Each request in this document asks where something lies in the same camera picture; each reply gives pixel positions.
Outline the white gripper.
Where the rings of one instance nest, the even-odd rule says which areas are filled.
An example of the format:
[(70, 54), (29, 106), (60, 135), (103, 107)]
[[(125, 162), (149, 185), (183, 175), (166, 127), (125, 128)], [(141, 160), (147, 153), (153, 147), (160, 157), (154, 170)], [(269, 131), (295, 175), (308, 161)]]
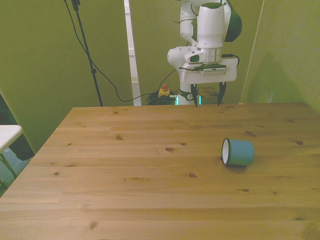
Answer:
[(200, 63), (185, 63), (180, 67), (180, 80), (183, 84), (190, 85), (191, 95), (196, 107), (198, 107), (198, 85), (207, 83), (219, 83), (219, 93), (217, 105), (219, 106), (226, 92), (227, 83), (232, 82), (237, 77), (237, 58), (224, 58), (220, 63), (225, 67), (211, 67), (206, 69), (196, 69), (203, 67)]

